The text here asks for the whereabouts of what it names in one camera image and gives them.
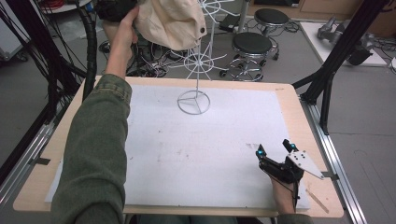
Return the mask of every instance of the stain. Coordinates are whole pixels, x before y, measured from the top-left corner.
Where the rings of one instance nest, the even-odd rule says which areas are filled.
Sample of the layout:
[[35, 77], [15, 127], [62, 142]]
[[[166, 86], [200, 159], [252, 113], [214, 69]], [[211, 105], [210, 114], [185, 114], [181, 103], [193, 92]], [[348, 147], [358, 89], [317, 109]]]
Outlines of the stain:
[[305, 190], [306, 193], [323, 209], [323, 211], [329, 214], [329, 209], [320, 201], [320, 199], [315, 196], [309, 189]]

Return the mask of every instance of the hand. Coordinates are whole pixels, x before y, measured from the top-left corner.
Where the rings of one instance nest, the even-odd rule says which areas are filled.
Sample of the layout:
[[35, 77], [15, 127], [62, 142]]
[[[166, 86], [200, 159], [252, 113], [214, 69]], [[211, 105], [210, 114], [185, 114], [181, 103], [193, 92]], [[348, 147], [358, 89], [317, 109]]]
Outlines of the hand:
[[271, 177], [273, 185], [273, 196], [276, 203], [277, 212], [280, 215], [283, 214], [294, 214], [293, 206], [293, 184], [280, 184], [274, 177]]
[[139, 7], [134, 7], [122, 19], [117, 32], [110, 44], [106, 73], [125, 78], [126, 66], [132, 57], [131, 45], [137, 42], [137, 35], [132, 27], [134, 18], [139, 12]]

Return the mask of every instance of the wooden table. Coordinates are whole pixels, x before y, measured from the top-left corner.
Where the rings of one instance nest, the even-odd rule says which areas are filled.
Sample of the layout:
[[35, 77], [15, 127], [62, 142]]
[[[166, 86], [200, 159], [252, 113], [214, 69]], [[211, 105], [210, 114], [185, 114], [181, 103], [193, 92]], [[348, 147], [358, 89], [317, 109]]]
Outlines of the wooden table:
[[[127, 77], [127, 82], [136, 85], [177, 86], [195, 88], [195, 80], [175, 78]], [[231, 81], [200, 80], [200, 87], [217, 89], [239, 89], [256, 91], [273, 91], [278, 98], [285, 123], [288, 127], [290, 141], [298, 148], [303, 148], [316, 163], [320, 171], [327, 171], [321, 157], [317, 142], [309, 127], [304, 111], [294, 88], [290, 84], [252, 83]], [[43, 151], [41, 158], [49, 159], [48, 165], [37, 164], [25, 182], [20, 194], [14, 202], [18, 211], [48, 212], [50, 203], [45, 203], [58, 164], [64, 153], [66, 136], [70, 123], [76, 114], [82, 98], [82, 88], [68, 107], [54, 135]], [[311, 217], [341, 217], [344, 214], [337, 193], [330, 178], [320, 180], [308, 173], [304, 175], [306, 193], [311, 209], [302, 213]], [[126, 214], [179, 214], [179, 215], [210, 215], [210, 216], [250, 216], [273, 217], [276, 212], [257, 208], [205, 208], [179, 206], [137, 206], [126, 205]]]

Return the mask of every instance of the black cushion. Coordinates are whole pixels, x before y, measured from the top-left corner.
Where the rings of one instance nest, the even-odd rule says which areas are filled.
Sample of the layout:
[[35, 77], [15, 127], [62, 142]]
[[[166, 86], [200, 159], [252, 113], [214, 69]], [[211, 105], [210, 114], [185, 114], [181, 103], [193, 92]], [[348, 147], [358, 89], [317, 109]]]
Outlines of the black cushion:
[[271, 8], [262, 8], [254, 13], [254, 18], [258, 23], [271, 23], [275, 25], [283, 25], [289, 21], [289, 17], [278, 10]]
[[233, 37], [233, 46], [245, 53], [264, 54], [272, 47], [268, 37], [256, 33], [241, 33]]

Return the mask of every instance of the person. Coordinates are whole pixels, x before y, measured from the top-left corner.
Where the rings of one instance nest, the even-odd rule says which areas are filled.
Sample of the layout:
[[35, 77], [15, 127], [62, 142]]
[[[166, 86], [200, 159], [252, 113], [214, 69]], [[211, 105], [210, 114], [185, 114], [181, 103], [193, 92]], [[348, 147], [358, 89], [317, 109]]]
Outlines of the person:
[[[64, 167], [51, 204], [51, 223], [124, 222], [123, 184], [127, 168], [124, 147], [132, 94], [131, 86], [124, 79], [126, 65], [132, 57], [130, 46], [137, 41], [132, 24], [138, 9], [132, 9], [118, 25], [106, 74], [72, 120], [64, 150]], [[294, 214], [288, 189], [273, 180], [273, 190], [279, 224], [312, 223], [309, 216]], [[158, 217], [146, 215], [140, 221], [150, 222]], [[221, 219], [201, 217], [201, 221], [210, 222], [211, 218], [215, 220], [213, 223], [219, 223], [216, 218]], [[223, 220], [235, 223], [232, 218]]]

